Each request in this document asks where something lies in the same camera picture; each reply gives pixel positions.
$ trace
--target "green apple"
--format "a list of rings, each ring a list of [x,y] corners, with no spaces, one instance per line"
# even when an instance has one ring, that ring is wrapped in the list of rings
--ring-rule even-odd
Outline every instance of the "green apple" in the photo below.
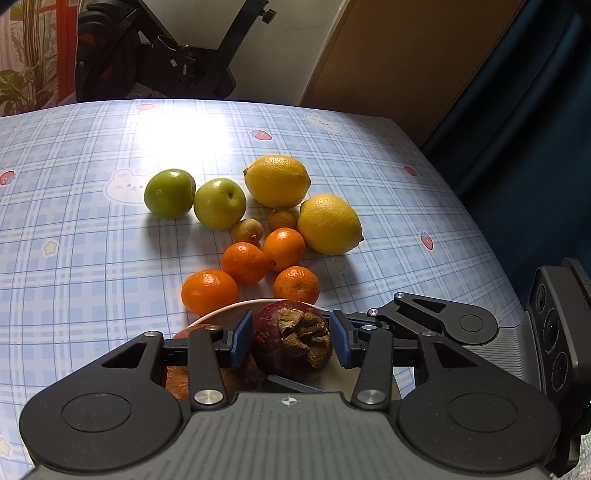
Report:
[[[224,230],[240,221],[246,212],[246,197],[234,181],[213,179],[199,187],[194,210],[202,224]]]
[[[174,220],[191,209],[195,188],[195,180],[190,173],[178,168],[164,170],[154,175],[146,185],[144,203],[154,215]]]

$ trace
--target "metal screw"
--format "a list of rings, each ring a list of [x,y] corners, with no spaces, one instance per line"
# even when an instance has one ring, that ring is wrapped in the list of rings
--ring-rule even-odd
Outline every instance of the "metal screw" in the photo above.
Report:
[[[222,392],[218,390],[200,390],[193,396],[194,400],[201,405],[214,405],[223,400]]]
[[[386,400],[386,394],[380,390],[362,390],[357,394],[357,400],[366,405],[376,405]]]

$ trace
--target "lemon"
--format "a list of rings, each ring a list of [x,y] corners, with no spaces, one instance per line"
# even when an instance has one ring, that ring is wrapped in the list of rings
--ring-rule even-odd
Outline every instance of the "lemon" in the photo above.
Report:
[[[297,229],[306,245],[323,255],[342,255],[363,240],[361,222],[353,207],[330,193],[301,204]]]
[[[269,208],[293,208],[310,188],[310,177],[298,160],[286,155],[267,155],[244,171],[246,188]]]

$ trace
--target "blue plaid tablecloth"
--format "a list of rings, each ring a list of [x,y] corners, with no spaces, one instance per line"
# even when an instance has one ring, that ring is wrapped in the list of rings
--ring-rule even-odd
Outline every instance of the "blue plaid tablecloth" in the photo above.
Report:
[[[32,395],[141,332],[168,336],[196,319],[180,300],[183,279],[219,268],[230,234],[192,212],[152,217],[142,201],[150,177],[174,167],[198,185],[243,186],[243,169],[270,153],[302,161],[309,196],[340,196],[361,219],[358,248],[301,262],[319,277],[319,306],[365,312],[409,291],[480,305],[500,325],[521,320],[474,221],[390,120],[193,100],[0,118],[0,479],[31,467],[18,416]],[[267,231],[268,214],[249,197],[246,216]],[[271,297],[269,279],[241,287],[241,299]],[[396,379],[403,395],[414,388],[409,369]]]

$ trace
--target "wooden door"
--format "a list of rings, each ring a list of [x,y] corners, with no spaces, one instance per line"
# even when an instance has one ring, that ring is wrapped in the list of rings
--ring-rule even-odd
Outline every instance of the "wooden door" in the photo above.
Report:
[[[350,0],[302,106],[393,119],[421,145],[524,0]]]

